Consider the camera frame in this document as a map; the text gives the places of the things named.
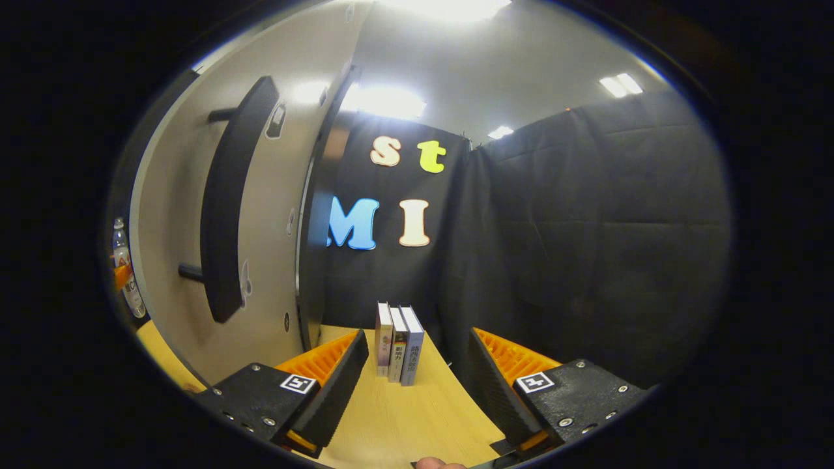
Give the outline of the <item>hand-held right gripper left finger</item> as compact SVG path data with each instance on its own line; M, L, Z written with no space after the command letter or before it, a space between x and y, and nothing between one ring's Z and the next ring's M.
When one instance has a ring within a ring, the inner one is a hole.
M369 356L361 329L278 366L251 363L197 393L256 439L316 459L330 445Z

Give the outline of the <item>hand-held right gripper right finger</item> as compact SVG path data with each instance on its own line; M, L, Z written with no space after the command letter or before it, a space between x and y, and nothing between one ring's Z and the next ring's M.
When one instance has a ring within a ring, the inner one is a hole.
M536 457L601 430L650 394L587 359L561 363L473 328L472 398L503 434L503 455Z

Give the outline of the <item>clear bottle red label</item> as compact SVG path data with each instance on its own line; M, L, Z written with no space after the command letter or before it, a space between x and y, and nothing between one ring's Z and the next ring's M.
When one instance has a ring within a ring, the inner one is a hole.
M113 223L113 237L112 237L113 257L129 258L129 243L125 223L122 217L116 217ZM133 278L128 285L122 289L122 293L130 311L134 317L142 319L146 317L147 309L144 306L142 296L138 291L136 278L133 271Z

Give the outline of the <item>beige cabinet door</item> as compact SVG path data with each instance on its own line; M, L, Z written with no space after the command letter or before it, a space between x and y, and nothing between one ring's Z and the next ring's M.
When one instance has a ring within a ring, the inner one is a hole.
M251 362L277 365L310 348L318 321L298 306L300 248L310 247L309 175L323 125L337 109L371 0L314 3L221 48L167 110L138 166L129 240L138 290L160 337L211 386ZM178 274L200 265L199 220L212 155L237 107L262 76L280 97L254 151L242 195L238 266L244 305L212 320L202 284Z

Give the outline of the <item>black cabinet door handle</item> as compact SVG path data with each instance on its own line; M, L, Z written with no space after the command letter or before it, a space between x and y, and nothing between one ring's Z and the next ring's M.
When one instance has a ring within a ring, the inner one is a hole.
M260 77L237 107L215 109L209 124L226 126L212 155L199 220L200 265L179 264L180 277L205 288L212 320L226 323L244 305L238 266L239 220L248 170L279 103L270 76Z

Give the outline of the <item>white spine book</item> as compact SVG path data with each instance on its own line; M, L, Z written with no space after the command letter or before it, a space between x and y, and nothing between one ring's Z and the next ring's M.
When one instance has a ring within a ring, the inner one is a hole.
M409 328L399 307L390 306L390 314L393 332L390 362L388 362L388 381L399 382L404 368Z

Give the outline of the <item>blue grey book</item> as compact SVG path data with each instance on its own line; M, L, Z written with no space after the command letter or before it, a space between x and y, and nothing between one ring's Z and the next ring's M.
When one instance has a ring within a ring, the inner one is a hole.
M400 376L400 385L413 386L415 383L417 368L419 367L422 345L425 339L425 329L420 323L420 319L417 317L417 314L415 314L412 306L401 306L400 313L404 318L405 326L408 331L404 364Z

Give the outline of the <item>black backdrop cloth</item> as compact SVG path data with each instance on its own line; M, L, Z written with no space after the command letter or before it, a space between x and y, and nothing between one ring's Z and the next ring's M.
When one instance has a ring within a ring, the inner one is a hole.
M411 305L474 391L477 327L640 387L711 326L732 205L709 128L674 91L562 111L492 143L360 115L336 177L323 321Z

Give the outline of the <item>double strip ceiling light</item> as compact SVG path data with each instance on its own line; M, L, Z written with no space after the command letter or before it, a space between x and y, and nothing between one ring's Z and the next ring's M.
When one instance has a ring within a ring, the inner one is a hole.
M616 76L601 78L598 82L614 98L639 95L644 92L640 84L637 83L637 80L625 72Z

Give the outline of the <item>large ceiling light panel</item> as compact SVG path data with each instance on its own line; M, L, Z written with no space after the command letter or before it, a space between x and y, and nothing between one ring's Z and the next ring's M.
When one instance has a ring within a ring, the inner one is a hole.
M512 4L512 0L378 0L420 17L474 23L494 18L501 9Z

